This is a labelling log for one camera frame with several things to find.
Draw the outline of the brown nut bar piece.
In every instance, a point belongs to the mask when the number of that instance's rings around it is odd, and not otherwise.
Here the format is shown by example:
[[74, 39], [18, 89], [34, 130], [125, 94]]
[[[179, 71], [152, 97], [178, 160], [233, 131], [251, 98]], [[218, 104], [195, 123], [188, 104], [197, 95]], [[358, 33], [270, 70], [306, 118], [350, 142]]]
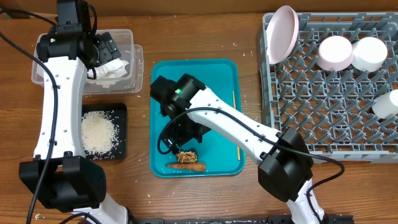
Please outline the brown nut bar piece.
[[180, 151], [176, 154], [178, 163], [196, 163], [198, 156], [194, 151]]

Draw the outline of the wooden chopstick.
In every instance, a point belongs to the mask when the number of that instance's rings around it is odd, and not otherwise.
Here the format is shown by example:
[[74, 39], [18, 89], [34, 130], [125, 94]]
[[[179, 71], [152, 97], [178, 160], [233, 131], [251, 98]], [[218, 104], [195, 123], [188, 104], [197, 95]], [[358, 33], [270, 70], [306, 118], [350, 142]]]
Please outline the wooden chopstick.
[[[232, 93], [233, 93], [233, 107], [234, 107], [234, 109], [236, 109], [236, 95], [235, 95], [234, 91]], [[241, 153], [240, 153], [241, 150], [240, 150], [239, 146], [236, 146], [236, 149], [237, 149], [237, 157], [238, 157], [238, 160], [240, 161], [241, 160]]]

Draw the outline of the white rice pile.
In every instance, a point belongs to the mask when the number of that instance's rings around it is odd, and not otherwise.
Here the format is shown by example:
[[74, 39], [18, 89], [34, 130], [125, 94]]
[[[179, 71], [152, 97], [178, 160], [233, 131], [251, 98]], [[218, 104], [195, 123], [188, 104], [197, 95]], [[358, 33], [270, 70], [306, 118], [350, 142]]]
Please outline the white rice pile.
[[89, 111], [81, 121], [81, 136], [83, 147], [87, 155], [109, 155], [119, 146], [119, 126], [105, 111]]

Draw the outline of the white tissue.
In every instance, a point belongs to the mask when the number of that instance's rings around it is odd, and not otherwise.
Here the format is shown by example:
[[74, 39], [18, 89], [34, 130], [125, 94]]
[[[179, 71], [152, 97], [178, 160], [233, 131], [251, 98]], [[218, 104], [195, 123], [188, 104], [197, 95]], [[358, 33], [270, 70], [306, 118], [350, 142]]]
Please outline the white tissue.
[[96, 67], [96, 80], [87, 79], [86, 82], [91, 84], [101, 85], [103, 88], [109, 88], [116, 82], [120, 81], [121, 77], [127, 74], [126, 66], [129, 62], [119, 58], [112, 60], [100, 67]]

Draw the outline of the large white plate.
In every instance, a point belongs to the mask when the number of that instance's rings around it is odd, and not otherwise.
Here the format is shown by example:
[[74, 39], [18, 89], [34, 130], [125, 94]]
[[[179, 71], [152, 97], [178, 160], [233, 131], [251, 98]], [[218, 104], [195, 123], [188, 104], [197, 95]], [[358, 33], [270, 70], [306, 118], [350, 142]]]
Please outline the large white plate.
[[284, 61], [292, 52], [299, 33], [299, 18], [290, 6], [280, 7], [266, 29], [269, 64]]

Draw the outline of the small white plate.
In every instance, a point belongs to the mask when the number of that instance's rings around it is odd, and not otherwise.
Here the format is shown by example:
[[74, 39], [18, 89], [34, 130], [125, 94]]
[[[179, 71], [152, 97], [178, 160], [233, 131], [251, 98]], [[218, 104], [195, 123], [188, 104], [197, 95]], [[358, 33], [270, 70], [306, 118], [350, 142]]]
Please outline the small white plate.
[[326, 71], [347, 68], [354, 59], [351, 42], [343, 36], [331, 36], [323, 40], [318, 48], [317, 64]]

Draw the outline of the pale green bowl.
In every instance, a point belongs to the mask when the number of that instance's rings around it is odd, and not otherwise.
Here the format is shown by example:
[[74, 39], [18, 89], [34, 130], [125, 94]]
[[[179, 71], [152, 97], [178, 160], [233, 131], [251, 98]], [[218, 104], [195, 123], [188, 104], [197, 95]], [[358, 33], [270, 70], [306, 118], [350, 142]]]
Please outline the pale green bowl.
[[365, 37], [353, 45], [352, 66], [360, 71], [375, 72], [387, 58], [387, 46], [375, 37]]

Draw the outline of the pale green cup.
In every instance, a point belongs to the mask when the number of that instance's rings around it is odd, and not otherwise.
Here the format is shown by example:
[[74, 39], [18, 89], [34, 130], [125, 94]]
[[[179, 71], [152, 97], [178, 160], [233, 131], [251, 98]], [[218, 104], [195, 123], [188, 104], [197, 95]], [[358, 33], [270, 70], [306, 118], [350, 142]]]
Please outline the pale green cup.
[[392, 90], [375, 99], [372, 110], [381, 119], [389, 119], [398, 114], [398, 90]]

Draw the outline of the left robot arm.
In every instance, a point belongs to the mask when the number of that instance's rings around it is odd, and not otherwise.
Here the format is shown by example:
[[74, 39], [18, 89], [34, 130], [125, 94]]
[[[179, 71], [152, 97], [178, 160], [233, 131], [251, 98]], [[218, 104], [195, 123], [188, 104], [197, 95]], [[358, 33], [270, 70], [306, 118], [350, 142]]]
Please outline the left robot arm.
[[86, 1], [58, 1], [57, 18], [32, 56], [42, 67], [44, 102], [34, 158], [19, 165], [33, 202], [83, 217], [90, 223], [134, 223], [128, 208], [106, 191], [101, 166], [86, 158], [81, 137], [83, 89], [88, 72], [116, 59], [111, 36], [96, 34], [96, 15]]

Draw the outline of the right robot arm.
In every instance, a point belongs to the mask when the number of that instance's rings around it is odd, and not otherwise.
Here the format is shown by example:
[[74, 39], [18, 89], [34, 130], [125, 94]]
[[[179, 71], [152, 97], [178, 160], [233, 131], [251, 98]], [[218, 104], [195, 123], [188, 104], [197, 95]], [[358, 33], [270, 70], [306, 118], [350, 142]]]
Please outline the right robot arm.
[[181, 154], [185, 143], [202, 142], [203, 135], [213, 130], [257, 164], [259, 184], [288, 205], [294, 223], [325, 223], [325, 212], [310, 188], [313, 156], [296, 130], [281, 132], [258, 123], [189, 74], [176, 82], [157, 77], [150, 96], [160, 104], [161, 115], [170, 118], [157, 140], [167, 147], [161, 154]]

